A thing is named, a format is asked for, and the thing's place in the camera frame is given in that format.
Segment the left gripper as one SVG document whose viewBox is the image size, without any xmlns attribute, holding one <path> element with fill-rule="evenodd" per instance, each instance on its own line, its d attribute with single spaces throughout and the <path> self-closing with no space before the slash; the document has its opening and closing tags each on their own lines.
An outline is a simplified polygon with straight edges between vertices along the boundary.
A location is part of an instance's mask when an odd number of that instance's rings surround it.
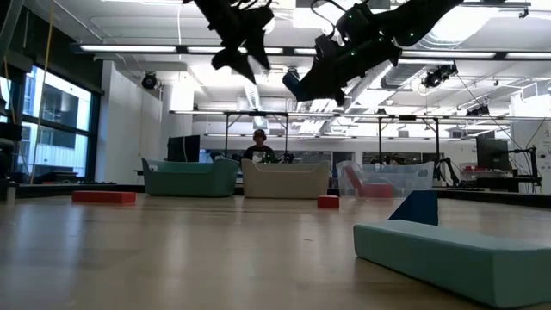
<svg viewBox="0 0 551 310">
<path fill-rule="evenodd" d="M 193 3 L 206 18 L 207 28 L 214 31 L 225 47 L 213 56 L 213 68 L 230 67 L 253 84 L 256 79 L 240 47 L 247 49 L 263 68 L 270 68 L 263 38 L 266 27 L 273 20 L 272 0 L 258 1 L 194 0 Z"/>
</svg>

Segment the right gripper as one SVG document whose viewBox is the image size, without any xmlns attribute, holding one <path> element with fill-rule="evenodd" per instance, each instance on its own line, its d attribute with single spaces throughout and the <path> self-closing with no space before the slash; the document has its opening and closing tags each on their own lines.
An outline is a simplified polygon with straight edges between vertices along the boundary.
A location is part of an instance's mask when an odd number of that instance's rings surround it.
<svg viewBox="0 0 551 310">
<path fill-rule="evenodd" d="M 299 81 L 296 98 L 331 99 L 338 106 L 345 104 L 345 94 L 334 84 L 342 86 L 387 60 L 397 65 L 402 52 L 365 3 L 345 10 L 331 33 L 315 39 L 315 50 L 313 67 Z"/>
</svg>

